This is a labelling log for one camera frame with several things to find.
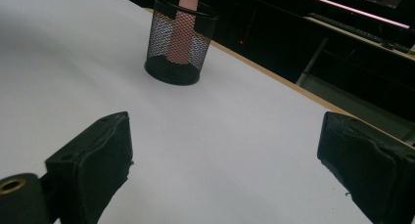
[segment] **white table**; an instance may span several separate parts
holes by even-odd
[[[102,224],[370,223],[317,159],[328,109],[215,47],[197,84],[160,82],[150,23],[127,0],[0,0],[1,178],[128,111],[135,164]]]

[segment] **white tabletop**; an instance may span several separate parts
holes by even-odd
[[[324,107],[210,47],[200,81],[144,70],[127,0],[0,0],[0,177],[130,115],[135,164],[100,223],[370,223],[317,159]]]

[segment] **pencil holder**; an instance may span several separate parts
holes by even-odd
[[[155,0],[145,69],[152,77],[175,85],[199,81],[218,16],[203,3],[192,11],[179,0]]]

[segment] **light strip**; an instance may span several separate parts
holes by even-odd
[[[332,1],[329,1],[329,0],[318,0],[318,1],[330,4],[330,5],[333,5],[333,6],[336,6],[336,7],[351,11],[351,12],[355,12],[357,14],[360,14],[360,15],[363,15],[363,16],[366,16],[366,17],[370,17],[370,18],[378,20],[378,21],[387,22],[387,23],[390,23],[390,24],[393,24],[393,25],[396,25],[396,26],[400,26],[400,27],[403,27],[403,28],[406,28],[406,29],[408,29],[410,27],[409,25],[406,25],[406,24],[403,24],[403,23],[400,23],[400,22],[391,21],[391,20],[388,20],[388,19],[385,19],[385,18],[382,18],[382,17],[378,17],[378,16],[375,16],[375,15],[372,15],[372,14],[369,14],[369,13],[366,13],[366,12],[362,12],[362,11],[359,11],[359,10],[353,9],[351,7],[347,7],[347,6],[344,6],[342,4],[332,2]]]

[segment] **black mesh pencil cup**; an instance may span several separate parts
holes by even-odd
[[[152,77],[174,85],[198,82],[218,16],[199,3],[192,11],[179,0],[155,0],[145,68]]]

